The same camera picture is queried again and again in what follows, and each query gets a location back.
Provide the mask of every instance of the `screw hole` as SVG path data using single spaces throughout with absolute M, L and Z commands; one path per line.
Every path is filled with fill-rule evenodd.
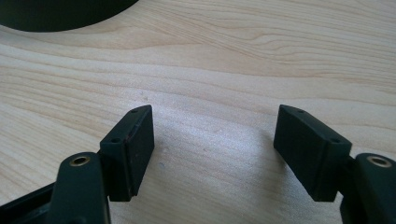
M 341 141 L 336 139 L 336 138 L 331 138 L 330 141 L 334 142 L 334 143 L 340 143 Z
M 111 142 L 112 142 L 112 143 L 118 143 L 119 141 L 120 141 L 119 138 L 113 138 L 113 139 L 111 139 Z
M 389 168 L 390 166 L 392 166 L 392 164 L 388 161 L 385 160 L 381 157 L 377 157 L 377 156 L 369 156 L 367 157 L 367 160 L 377 166 L 383 167 L 383 168 Z
M 82 157 L 77 157 L 70 161 L 71 166 L 82 166 L 84 164 L 87 164 L 90 161 L 89 157 L 82 156 Z

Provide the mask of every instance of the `black round object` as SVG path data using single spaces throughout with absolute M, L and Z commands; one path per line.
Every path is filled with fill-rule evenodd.
M 106 20 L 138 0 L 0 0 L 0 24 L 28 32 L 76 29 Z

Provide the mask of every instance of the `wooden table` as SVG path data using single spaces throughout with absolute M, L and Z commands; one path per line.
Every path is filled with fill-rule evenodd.
M 141 0 L 85 28 L 0 27 L 0 204 L 153 106 L 139 195 L 113 223 L 340 223 L 273 149 L 280 104 L 396 159 L 392 0 Z

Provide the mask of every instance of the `light wood grain surface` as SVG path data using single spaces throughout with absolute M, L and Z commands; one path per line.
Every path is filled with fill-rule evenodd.
M 396 160 L 394 0 L 141 0 L 85 28 L 0 26 L 0 204 L 153 106 L 139 195 L 113 223 L 340 223 L 273 149 L 280 104 Z

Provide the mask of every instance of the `black mechanical arm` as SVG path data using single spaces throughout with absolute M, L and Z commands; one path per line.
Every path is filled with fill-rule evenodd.
M 316 202 L 344 199 L 344 223 L 396 223 L 396 162 L 362 153 L 349 156 L 352 144 L 302 109 L 281 105 L 274 148 Z
M 56 182 L 0 207 L 0 223 L 110 223 L 107 196 L 137 195 L 154 149 L 151 105 L 129 111 L 100 143 L 61 163 Z
M 344 195 L 344 223 L 396 223 L 396 162 L 371 153 L 355 159 L 352 144 L 307 112 L 279 108 L 274 147 L 312 199 Z M 54 184 L 0 207 L 1 223 L 110 223 L 107 196 L 137 195 L 154 149 L 151 106 L 129 111 L 100 143 L 61 163 Z

